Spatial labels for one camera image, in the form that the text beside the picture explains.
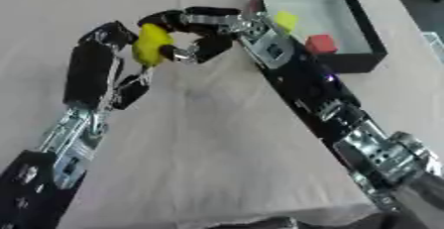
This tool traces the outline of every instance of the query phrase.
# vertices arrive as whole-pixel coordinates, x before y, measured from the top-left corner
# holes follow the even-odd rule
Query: black box
[[[358,0],[251,0],[250,9],[296,15],[291,33],[303,44],[308,36],[329,34],[338,52],[318,58],[338,73],[369,72],[388,54]]]

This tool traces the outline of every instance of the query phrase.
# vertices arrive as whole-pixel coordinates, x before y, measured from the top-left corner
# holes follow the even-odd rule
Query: white fabric
[[[0,169],[62,113],[69,54],[85,32],[112,20],[137,31],[139,18],[162,10],[247,1],[0,0]],[[398,0],[361,2],[389,56],[345,82],[388,132],[414,133],[444,158],[443,66]],[[110,124],[59,228],[168,228],[278,213],[340,225],[375,212],[239,47],[201,66],[162,64],[151,92]]]

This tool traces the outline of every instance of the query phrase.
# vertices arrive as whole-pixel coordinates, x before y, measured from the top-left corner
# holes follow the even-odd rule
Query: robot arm
[[[213,15],[217,11],[194,7],[159,13],[156,20],[151,16],[139,24],[152,22],[179,27],[179,31],[191,24],[206,26],[216,36],[238,41],[282,100],[376,207],[415,214],[435,228],[427,214],[434,214],[435,219],[444,215],[444,179],[441,164],[431,151],[410,134],[387,135],[344,83],[266,13]],[[190,49],[199,46],[164,53],[170,59],[186,61],[195,57]],[[413,197],[427,203],[426,208],[409,201]]]
[[[128,106],[119,99],[125,87],[117,83],[123,61],[116,54],[135,40],[113,22],[78,41],[65,84],[64,115],[38,147],[22,152],[0,175],[0,228],[56,228],[107,130],[106,117]],[[145,69],[135,76],[145,77]]]

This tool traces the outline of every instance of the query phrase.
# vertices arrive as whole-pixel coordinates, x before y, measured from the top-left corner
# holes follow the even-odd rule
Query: red block
[[[307,49],[315,55],[334,54],[338,51],[329,35],[313,35],[305,42]]]

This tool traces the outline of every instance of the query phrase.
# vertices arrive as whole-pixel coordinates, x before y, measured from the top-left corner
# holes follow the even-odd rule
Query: yellow block
[[[139,39],[133,43],[133,57],[140,64],[156,66],[164,59],[159,48],[172,43],[172,37],[167,31],[153,24],[145,24]]]
[[[284,28],[286,32],[291,33],[297,23],[297,16],[286,11],[279,11],[275,14],[275,23]]]

